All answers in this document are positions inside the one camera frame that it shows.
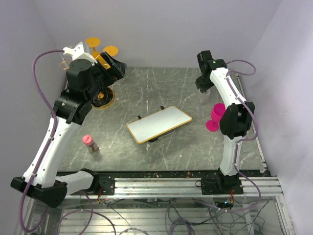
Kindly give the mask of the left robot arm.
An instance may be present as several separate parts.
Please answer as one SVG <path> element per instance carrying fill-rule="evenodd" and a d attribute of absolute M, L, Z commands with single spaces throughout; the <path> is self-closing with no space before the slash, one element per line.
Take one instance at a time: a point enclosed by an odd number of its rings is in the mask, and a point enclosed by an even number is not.
<path fill-rule="evenodd" d="M 32 164 L 21 177 L 13 178 L 11 187 L 51 208 L 58 207 L 67 195 L 80 190 L 95 194 L 100 189 L 98 173 L 83 168 L 76 173 L 58 177 L 57 172 L 69 140 L 93 107 L 102 107 L 100 93 L 125 76 L 127 65 L 115 60 L 107 52 L 100 53 L 110 66 L 104 68 L 88 52 L 64 48 L 61 52 L 72 57 L 66 71 L 67 88 L 53 106 L 52 117 L 45 138 Z"/>

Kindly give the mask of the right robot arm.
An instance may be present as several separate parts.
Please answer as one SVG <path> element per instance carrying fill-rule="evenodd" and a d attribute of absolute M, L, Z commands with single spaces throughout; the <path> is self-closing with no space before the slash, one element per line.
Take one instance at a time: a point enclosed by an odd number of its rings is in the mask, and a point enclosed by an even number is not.
<path fill-rule="evenodd" d="M 239 184 L 239 154 L 252 125 L 255 105 L 236 88 L 223 59 L 214 59 L 210 51 L 204 50 L 197 60 L 201 70 L 195 81 L 197 89 L 204 94 L 216 87 L 223 100 L 213 107 L 206 128 L 211 132 L 220 130 L 224 136 L 223 159 L 214 184 L 218 192 L 225 194 Z"/>

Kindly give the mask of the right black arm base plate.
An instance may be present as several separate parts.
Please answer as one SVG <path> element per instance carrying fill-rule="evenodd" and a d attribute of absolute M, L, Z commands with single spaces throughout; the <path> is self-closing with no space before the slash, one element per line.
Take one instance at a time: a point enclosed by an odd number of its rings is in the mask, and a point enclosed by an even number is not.
<path fill-rule="evenodd" d="M 201 178 L 195 182 L 195 186 L 201 189 L 202 195 L 244 193 L 241 180 L 233 176 L 215 177 L 214 179 Z"/>

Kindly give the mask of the yellow wine glass front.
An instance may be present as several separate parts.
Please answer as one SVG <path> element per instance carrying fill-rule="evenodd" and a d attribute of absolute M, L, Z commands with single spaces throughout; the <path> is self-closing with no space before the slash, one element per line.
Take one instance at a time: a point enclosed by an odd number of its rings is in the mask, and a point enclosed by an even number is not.
<path fill-rule="evenodd" d="M 102 51 L 108 53 L 112 57 L 116 56 L 119 52 L 118 48 L 113 45 L 104 47 Z"/>

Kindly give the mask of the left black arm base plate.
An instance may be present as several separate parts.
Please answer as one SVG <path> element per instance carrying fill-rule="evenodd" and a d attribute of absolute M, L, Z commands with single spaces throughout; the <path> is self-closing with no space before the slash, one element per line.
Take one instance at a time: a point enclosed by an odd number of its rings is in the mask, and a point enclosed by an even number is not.
<path fill-rule="evenodd" d="M 94 189 L 95 194 L 114 195 L 115 179 L 110 175 L 97 175 Z"/>

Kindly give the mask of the clear wine glass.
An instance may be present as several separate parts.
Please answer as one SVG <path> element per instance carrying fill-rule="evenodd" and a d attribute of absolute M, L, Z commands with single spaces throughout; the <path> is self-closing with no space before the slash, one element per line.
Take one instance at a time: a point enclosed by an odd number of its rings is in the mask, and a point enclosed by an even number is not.
<path fill-rule="evenodd" d="M 204 93 L 201 93 L 200 104 L 206 104 L 209 101 L 210 90 L 207 90 Z"/>

